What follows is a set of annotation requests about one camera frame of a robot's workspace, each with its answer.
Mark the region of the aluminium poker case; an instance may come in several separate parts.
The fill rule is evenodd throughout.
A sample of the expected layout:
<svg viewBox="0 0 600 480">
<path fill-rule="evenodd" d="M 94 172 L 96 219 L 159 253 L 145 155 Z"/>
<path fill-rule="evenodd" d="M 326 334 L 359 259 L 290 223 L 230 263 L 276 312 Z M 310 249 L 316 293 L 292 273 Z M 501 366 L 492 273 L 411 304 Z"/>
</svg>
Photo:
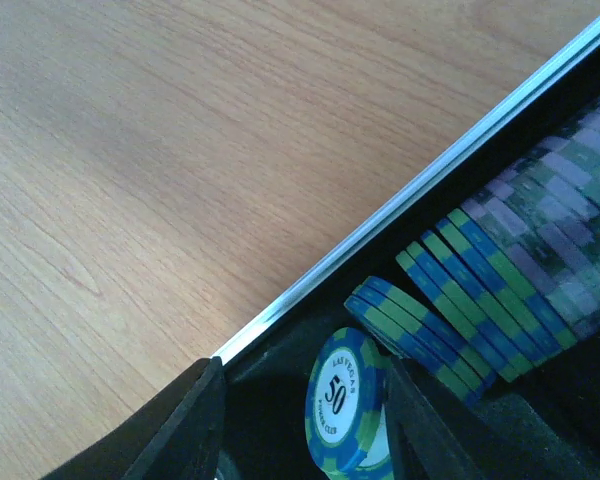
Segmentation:
<svg viewBox="0 0 600 480">
<path fill-rule="evenodd" d="M 220 479 L 600 479 L 600 16 L 220 356 Z"/>
</svg>

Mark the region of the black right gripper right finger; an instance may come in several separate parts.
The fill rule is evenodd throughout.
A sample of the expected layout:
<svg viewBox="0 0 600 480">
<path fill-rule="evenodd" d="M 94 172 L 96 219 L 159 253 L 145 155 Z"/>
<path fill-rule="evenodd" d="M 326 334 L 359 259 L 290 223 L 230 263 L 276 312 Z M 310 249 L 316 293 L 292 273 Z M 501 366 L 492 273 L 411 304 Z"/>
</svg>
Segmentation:
<svg viewBox="0 0 600 480">
<path fill-rule="evenodd" d="M 574 479 L 503 438 L 416 364 L 388 358 L 387 434 L 396 479 Z"/>
</svg>

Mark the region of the blue white poker chip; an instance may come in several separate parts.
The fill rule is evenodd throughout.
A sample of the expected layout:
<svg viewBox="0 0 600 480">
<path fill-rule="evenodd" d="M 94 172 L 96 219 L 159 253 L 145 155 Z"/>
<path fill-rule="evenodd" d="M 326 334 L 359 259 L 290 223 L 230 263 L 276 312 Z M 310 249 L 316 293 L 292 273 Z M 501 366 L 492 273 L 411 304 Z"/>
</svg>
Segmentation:
<svg viewBox="0 0 600 480">
<path fill-rule="evenodd" d="M 386 420 L 381 418 L 376 436 L 368 455 L 351 475 L 352 479 L 393 479 L 393 465 L 390 455 Z"/>
<path fill-rule="evenodd" d="M 345 327 L 321 348 L 305 401 L 305 436 L 316 466 L 331 479 L 351 475 L 368 455 L 380 420 L 387 362 L 375 342 Z"/>
</svg>

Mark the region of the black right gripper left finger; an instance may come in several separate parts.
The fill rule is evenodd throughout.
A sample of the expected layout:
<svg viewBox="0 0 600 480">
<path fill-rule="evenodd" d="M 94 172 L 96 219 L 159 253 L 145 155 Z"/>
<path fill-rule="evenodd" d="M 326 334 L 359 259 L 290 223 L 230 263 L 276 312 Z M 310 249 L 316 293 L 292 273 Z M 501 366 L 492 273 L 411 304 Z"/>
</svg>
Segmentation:
<svg viewBox="0 0 600 480">
<path fill-rule="evenodd" d="M 225 417 L 218 357 L 196 361 L 120 426 L 47 479 L 213 479 Z"/>
</svg>

